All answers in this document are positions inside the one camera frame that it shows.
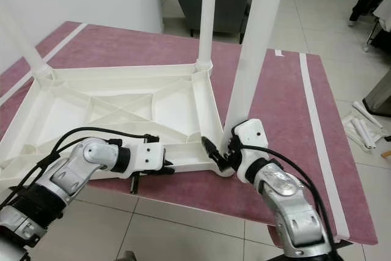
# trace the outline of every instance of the white tile floor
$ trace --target white tile floor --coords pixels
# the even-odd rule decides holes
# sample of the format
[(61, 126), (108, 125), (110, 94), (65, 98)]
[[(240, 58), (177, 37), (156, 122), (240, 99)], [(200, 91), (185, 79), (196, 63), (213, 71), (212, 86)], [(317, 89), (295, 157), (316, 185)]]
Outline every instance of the white tile floor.
[[(341, 116), (350, 103), (368, 91), (390, 69), (388, 57), (361, 49), (371, 18), (356, 27), (346, 21), (357, 0), (282, 0), (271, 48), (319, 54)], [(163, 1), (165, 33), (188, 36), (176, 0)], [(218, 34), (215, 40), (238, 42), (238, 36)], [(381, 119), (389, 130), (391, 120)], [(391, 249), (391, 158), (352, 152), (379, 237), (377, 246), (356, 244), (340, 250), (346, 261), (389, 260)], [(36, 261), (110, 261), (127, 249), (147, 260), (267, 260), (281, 253), (266, 227), (238, 218), (87, 188), (65, 217), (55, 222), (32, 250)]]

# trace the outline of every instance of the black cable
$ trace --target black cable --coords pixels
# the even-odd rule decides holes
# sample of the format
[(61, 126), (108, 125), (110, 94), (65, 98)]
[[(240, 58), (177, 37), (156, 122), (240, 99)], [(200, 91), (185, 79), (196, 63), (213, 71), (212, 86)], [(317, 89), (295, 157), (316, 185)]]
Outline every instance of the black cable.
[(48, 161), (46, 162), (45, 160), (47, 160), (47, 158), (50, 158), (51, 156), (58, 156), (57, 158), (59, 158), (59, 153), (64, 151), (65, 149), (69, 148), (70, 146), (74, 145), (75, 143), (78, 143), (78, 142), (81, 142), (82, 140), (84, 140), (85, 138), (87, 137), (84, 137), (84, 138), (79, 138), (79, 139), (76, 139), (74, 141), (72, 141), (71, 143), (63, 146), (61, 149), (59, 149), (61, 143), (63, 143), (65, 141), (65, 139), (67, 137), (69, 137), (71, 134), (74, 134), (74, 133), (77, 133), (79, 131), (100, 131), (102, 133), (110, 133), (110, 134), (117, 134), (117, 135), (120, 135), (120, 136), (124, 136), (124, 137), (129, 137), (129, 138), (136, 138), (136, 139), (147, 139), (147, 138), (154, 138), (152, 135), (150, 134), (144, 134), (144, 135), (138, 135), (138, 134), (128, 134), (128, 133), (124, 133), (122, 131), (114, 131), (114, 130), (109, 130), (107, 128), (98, 128), (98, 127), (81, 127), (81, 128), (75, 128), (73, 130), (70, 130), (68, 133), (65, 133), (56, 143), (56, 145), (54, 145), (52, 151), (50, 152), (50, 155), (48, 155), (46, 158), (42, 159), (41, 161), (39, 161), (27, 174), (26, 176), (24, 176), (22, 178), (22, 180), (19, 182), (19, 184), (15, 187), (15, 189), (13, 189), (13, 191), (8, 195), (7, 198), (4, 199), (4, 201), (2, 201), (2, 203), (0, 204), (0, 210), (2, 208), (4, 208), (9, 202), (10, 200), (17, 194), (19, 193), (22, 189), (23, 189), (23, 185), (24, 183), (26, 183), (26, 181), (32, 176), (32, 174), (38, 169), (38, 168), (41, 168), (41, 171), (39, 172), (39, 174), (33, 179), (32, 183), (28, 186), (28, 188), (30, 188), (46, 171), (46, 169), (48, 168), (48, 166), (53, 163), (54, 161)]
[(61, 153), (61, 152), (64, 151), (65, 149), (68, 149), (69, 147), (71, 147), (71, 146), (75, 145), (76, 143), (81, 142), (81, 141), (83, 141), (83, 140), (85, 140), (85, 139), (87, 139), (87, 138), (88, 138), (88, 137), (83, 137), (83, 138), (79, 138), (79, 139), (77, 139), (77, 140), (74, 140), (74, 141), (72, 141), (71, 143), (69, 143), (69, 144), (63, 146), (62, 148), (60, 148), (59, 150), (57, 150), (57, 153)]
[(330, 246), (331, 246), (331, 251), (332, 251), (332, 254), (334, 255), (333, 257), (334, 257), (335, 260), (340, 260), (338, 254), (337, 254), (337, 248), (336, 248), (335, 243), (334, 243), (334, 237), (332, 235), (331, 226), (330, 226), (330, 222), (329, 222), (329, 217), (327, 216), (326, 208), (324, 207), (324, 203), (322, 201), (322, 198), (321, 198), (321, 196), (320, 196), (316, 186), (311, 181), (311, 178), (296, 163), (294, 163), (289, 158), (283, 156), (282, 154), (280, 154), (280, 153), (278, 153), (276, 151), (273, 151), (273, 150), (268, 149), (268, 148), (263, 148), (263, 147), (258, 147), (258, 146), (250, 146), (250, 145), (241, 145), (241, 149), (258, 150), (258, 151), (261, 151), (261, 152), (265, 152), (265, 153), (274, 155), (275, 157), (278, 157), (281, 160), (284, 160), (286, 163), (288, 163), (291, 167), (293, 167), (295, 170), (297, 170), (304, 177), (304, 179), (307, 181), (309, 186), (312, 187), (312, 189), (310, 189), (310, 191), (312, 192), (312, 194), (313, 194), (314, 198), (316, 199), (316, 201), (318, 201), (318, 203), (319, 203), (319, 207), (320, 207), (320, 210), (321, 210), (322, 215), (323, 215), (324, 225), (326, 226), (327, 238), (329, 239), (329, 243), (330, 243)]
[(102, 133), (110, 133), (110, 134), (119, 134), (120, 136), (124, 137), (129, 137), (129, 138), (136, 138), (136, 139), (147, 139), (149, 137), (152, 137), (150, 134), (128, 134), (128, 133), (123, 133), (121, 131), (114, 131), (114, 130), (109, 130), (107, 128), (97, 128), (97, 127), (81, 127), (81, 128), (74, 128), (73, 130), (70, 130), (68, 133), (65, 133), (54, 145), (51, 153), (54, 153), (57, 151), (57, 149), (60, 147), (61, 143), (69, 137), (71, 134), (77, 133), (79, 131), (100, 131)]
[(2, 201), (0, 204), (0, 210), (3, 209), (8, 202), (11, 201), (11, 199), (16, 195), (22, 188), (24, 183), (29, 179), (29, 177), (39, 168), (38, 165), (35, 165), (30, 171), (26, 174), (26, 176), (19, 182), (19, 184), (15, 187), (15, 189), (12, 190), (12, 192)]

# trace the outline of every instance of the white tube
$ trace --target white tube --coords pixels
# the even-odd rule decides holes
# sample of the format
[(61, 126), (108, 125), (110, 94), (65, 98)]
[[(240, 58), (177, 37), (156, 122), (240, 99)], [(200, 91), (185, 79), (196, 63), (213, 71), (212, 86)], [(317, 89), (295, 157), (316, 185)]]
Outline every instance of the white tube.
[(196, 67), (198, 70), (210, 70), (212, 68), (212, 38), (214, 3), (216, 0), (202, 0), (200, 43)]
[(38, 51), (28, 42), (27, 37), (9, 13), (3, 0), (0, 0), (0, 24), (21, 50), (22, 55), (30, 65), (32, 75), (35, 78), (49, 75), (51, 67), (43, 61)]
[(377, 119), (375, 119), (364, 107), (360, 105), (357, 101), (353, 102), (353, 107), (356, 108), (363, 116), (365, 116), (369, 121), (373, 122), (375, 125), (377, 125), (379, 128), (383, 128), (381, 123), (378, 122)]
[(368, 138), (368, 141), (369, 141), (369, 144), (371, 145), (371, 148), (376, 148), (376, 143), (371, 136), (371, 133), (369, 131), (369, 128), (367, 126), (366, 121), (364, 119), (360, 119), (359, 122), (360, 122), (362, 129), (364, 130), (366, 137)]
[(231, 128), (246, 120), (268, 48), (280, 0), (252, 0), (235, 83), (231, 94), (220, 151), (224, 152)]
[(370, 149), (371, 144), (369, 142), (369, 138), (367, 138), (367, 135), (365, 134), (364, 130), (362, 129), (359, 120), (357, 118), (353, 118), (352, 124), (354, 125), (354, 128), (356, 129), (356, 131), (358, 132), (358, 134), (360, 135), (360, 137), (364, 141), (365, 146), (367, 146), (367, 148)]

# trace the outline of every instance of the pink mat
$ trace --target pink mat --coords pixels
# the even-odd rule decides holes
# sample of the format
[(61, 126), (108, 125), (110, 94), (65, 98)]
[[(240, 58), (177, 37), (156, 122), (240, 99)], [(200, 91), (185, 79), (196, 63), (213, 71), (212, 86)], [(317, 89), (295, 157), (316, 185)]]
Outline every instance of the pink mat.
[[(45, 55), (44, 51), (56, 46), (77, 25), (64, 23), (42, 41), (38, 46), (40, 53)], [(240, 48), (237, 44), (213, 43), (214, 69), (211, 81), (222, 121), (225, 120), (228, 109)], [(191, 63), (197, 58), (197, 49), (197, 39), (88, 25), (49, 64), (54, 68), (78, 68)], [(268, 51), (250, 116), (262, 120), (270, 148), (297, 162), (311, 176), (325, 201), (329, 217), (333, 220), (304, 95), (299, 54), (284, 51), (283, 55), (284, 57), (275, 56), (274, 51)], [(350, 240), (376, 244), (377, 238), (367, 201), (320, 57), (308, 54), (307, 62)], [(4, 88), (9, 89), (18, 80), (15, 77), (21, 78), (27, 70), (25, 61), (20, 60), (0, 76), (0, 82), (7, 81), (8, 86)], [(0, 108), (1, 137), (29, 86), (27, 83)], [(295, 174), (289, 167), (286, 170)], [(96, 180), (91, 185), (128, 193), (130, 180)], [(250, 185), (242, 184), (235, 176), (221, 178), (213, 172), (204, 171), (143, 177), (139, 194), (225, 215), (274, 223), (272, 214), (261, 197)]]

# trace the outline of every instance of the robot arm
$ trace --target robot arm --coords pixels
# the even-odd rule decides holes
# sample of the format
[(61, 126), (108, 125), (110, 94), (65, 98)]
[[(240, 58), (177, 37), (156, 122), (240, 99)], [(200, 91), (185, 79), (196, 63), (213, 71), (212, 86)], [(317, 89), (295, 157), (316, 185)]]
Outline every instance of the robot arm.
[[(262, 195), (274, 212), (285, 256), (303, 260), (341, 260), (332, 259), (330, 255), (331, 244), (320, 217), (304, 197), (304, 185), (283, 171), (277, 160), (269, 160), (267, 153), (254, 150), (268, 146), (260, 120), (250, 119), (233, 128), (224, 157), (207, 138), (202, 138), (202, 142), (221, 171), (233, 168), (242, 182), (250, 183)], [(255, 148), (245, 149), (244, 145)]]
[(118, 139), (81, 141), (69, 158), (59, 159), (0, 210), (0, 260), (29, 260), (24, 247), (39, 242), (96, 170), (118, 172), (119, 177), (128, 178), (135, 172), (167, 172), (170, 168), (164, 165), (164, 147), (158, 142), (122, 147)]

